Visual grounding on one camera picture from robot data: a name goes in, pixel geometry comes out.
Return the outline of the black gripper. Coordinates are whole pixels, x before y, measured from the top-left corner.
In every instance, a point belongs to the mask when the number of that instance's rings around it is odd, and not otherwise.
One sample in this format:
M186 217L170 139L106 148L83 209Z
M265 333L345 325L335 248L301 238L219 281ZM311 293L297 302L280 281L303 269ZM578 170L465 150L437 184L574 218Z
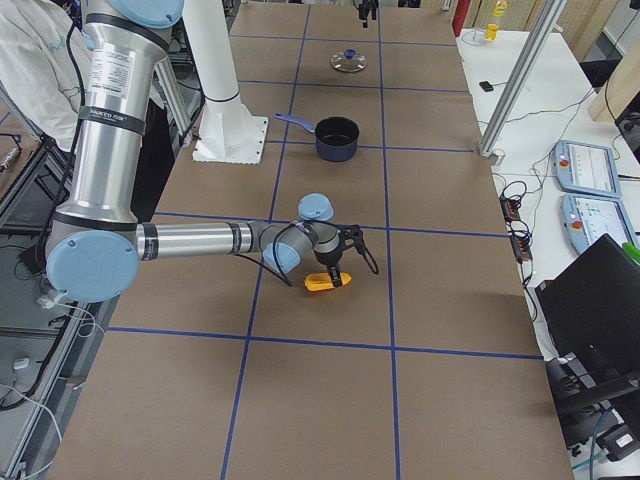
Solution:
M360 0L358 3L358 13L360 14L360 20L362 21L363 28L368 28L368 15L372 12L370 0Z
M314 255L316 260L326 268L332 286L335 288L341 287L343 280L339 261L342 258L343 249L338 247L330 252L319 252L315 250Z

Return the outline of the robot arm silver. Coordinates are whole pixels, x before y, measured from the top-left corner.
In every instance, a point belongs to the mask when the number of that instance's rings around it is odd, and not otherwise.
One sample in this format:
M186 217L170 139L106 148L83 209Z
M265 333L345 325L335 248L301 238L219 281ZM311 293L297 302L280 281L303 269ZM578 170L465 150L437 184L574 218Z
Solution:
M298 205L285 227L263 222L158 225L152 220L173 161L166 114L152 117L154 79L170 74L171 32L186 28L204 95L195 159L256 164L268 121L243 104L222 4L218 1L87 1L92 45L88 91L79 110L79 144L69 198L53 215L46 243L51 284L79 302L122 294L139 265L163 257L260 253L280 274L313 253L342 283L346 231L331 221L321 194Z

